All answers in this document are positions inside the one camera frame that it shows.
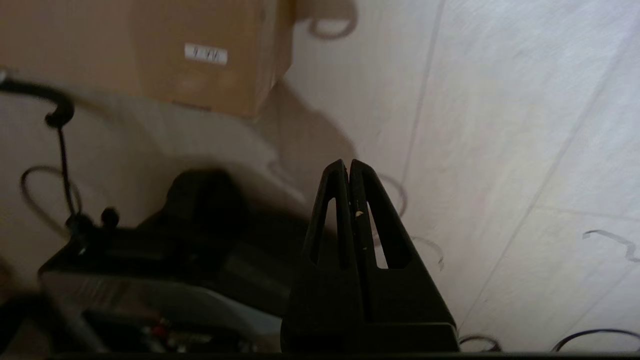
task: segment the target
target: black clamp jaw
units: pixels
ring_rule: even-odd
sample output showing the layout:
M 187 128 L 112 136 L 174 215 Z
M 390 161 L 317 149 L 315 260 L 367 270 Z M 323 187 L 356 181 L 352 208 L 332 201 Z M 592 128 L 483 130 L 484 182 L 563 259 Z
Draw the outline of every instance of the black clamp jaw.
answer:
M 334 198 L 338 244 L 327 251 Z M 388 269 L 376 264 L 369 208 Z M 323 256 L 336 256 L 337 266 L 318 266 Z M 369 165 L 353 160 L 349 176 L 342 160 L 324 170 L 300 263 L 282 320 L 284 352 L 459 351 L 453 317 Z

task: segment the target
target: black machine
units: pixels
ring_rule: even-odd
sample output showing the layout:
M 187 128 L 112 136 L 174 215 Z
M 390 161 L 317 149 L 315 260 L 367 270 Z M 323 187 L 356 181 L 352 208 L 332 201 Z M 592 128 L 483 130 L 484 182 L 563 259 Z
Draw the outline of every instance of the black machine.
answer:
M 456 324 L 365 163 L 325 169 L 310 220 L 248 204 L 222 171 L 194 170 L 135 229 L 118 227 L 113 209 L 95 225 L 75 209 L 68 178 L 62 127 L 73 103 L 8 79 L 0 91 L 58 105 L 46 120 L 60 138 L 71 239 L 39 271 L 46 297 L 28 303 L 45 310 L 58 358 L 549 356 L 460 353 Z M 331 199 L 335 234 L 324 226 Z M 376 264 L 371 219 L 388 269 Z M 17 314 L 29 314 L 10 305 L 3 346 Z

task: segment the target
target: white label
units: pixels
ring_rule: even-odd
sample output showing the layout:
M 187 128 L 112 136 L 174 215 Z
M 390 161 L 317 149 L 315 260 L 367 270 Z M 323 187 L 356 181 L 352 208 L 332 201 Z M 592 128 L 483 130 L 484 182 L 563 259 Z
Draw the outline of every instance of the white label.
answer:
M 227 50 L 196 44 L 184 44 L 184 57 L 218 65 L 227 64 Z

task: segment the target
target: cardboard box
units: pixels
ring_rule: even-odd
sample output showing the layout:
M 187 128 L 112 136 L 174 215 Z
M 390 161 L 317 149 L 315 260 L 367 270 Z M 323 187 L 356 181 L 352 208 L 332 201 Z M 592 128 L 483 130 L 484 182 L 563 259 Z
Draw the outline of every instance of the cardboard box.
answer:
M 254 116 L 291 64 L 292 0 L 0 0 L 0 66 Z

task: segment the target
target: beige wall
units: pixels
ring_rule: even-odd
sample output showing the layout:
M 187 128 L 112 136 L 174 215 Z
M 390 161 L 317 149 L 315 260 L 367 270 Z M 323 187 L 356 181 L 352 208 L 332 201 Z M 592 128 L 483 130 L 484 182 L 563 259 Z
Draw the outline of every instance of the beige wall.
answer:
M 175 175 L 207 165 L 309 214 L 324 166 L 356 157 L 406 207 L 461 334 L 547 350 L 588 328 L 640 331 L 637 263 L 606 233 L 583 236 L 639 238 L 640 3 L 351 4 L 340 7 L 355 25 L 345 37 L 297 23 L 293 66 L 254 120 L 64 86 L 79 104 L 70 170 L 91 216 L 116 206 L 137 224 Z M 17 184 L 31 165 L 58 164 L 48 109 L 0 96 L 0 255 L 30 286 L 63 245 Z M 34 177 L 33 188 L 62 222 L 59 184 Z

